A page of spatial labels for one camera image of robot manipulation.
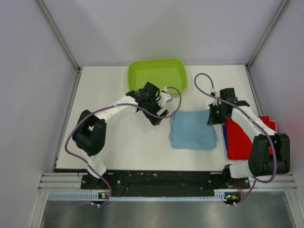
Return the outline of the light blue t shirt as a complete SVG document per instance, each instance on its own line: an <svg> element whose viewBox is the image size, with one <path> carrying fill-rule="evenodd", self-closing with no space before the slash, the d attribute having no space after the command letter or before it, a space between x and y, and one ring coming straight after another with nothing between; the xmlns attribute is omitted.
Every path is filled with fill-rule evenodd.
<svg viewBox="0 0 304 228"><path fill-rule="evenodd" d="M174 149L212 150L217 146L218 135L207 125L209 110L178 111L170 120L169 140Z"/></svg>

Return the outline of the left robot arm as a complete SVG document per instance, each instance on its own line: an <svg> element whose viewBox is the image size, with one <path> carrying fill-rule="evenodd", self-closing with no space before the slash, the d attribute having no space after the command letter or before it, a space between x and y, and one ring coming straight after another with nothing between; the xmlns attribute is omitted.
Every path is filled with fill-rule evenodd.
<svg viewBox="0 0 304 228"><path fill-rule="evenodd" d="M77 129L72 134L72 140L83 152L87 170L92 175L91 182L97 188L107 185L107 171L101 157L101 150L105 145L106 129L122 118L142 111L153 126L161 123L169 115L165 108L172 100L168 89L162 91L150 82L137 91L129 91L120 100L111 105L111 108L93 114L84 110L77 122Z"/></svg>

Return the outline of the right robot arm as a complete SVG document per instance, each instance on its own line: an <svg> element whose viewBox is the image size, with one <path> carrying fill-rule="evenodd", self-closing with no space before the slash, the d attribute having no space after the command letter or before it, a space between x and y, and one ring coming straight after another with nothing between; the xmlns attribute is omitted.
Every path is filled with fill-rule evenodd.
<svg viewBox="0 0 304 228"><path fill-rule="evenodd" d="M238 100L233 88L226 88L209 94L214 99L209 104L208 125L224 124L227 119L234 121L251 141L248 159L226 165L222 183L233 188L240 178L286 174L290 171L290 139L285 133L277 133L255 115L250 104Z"/></svg>

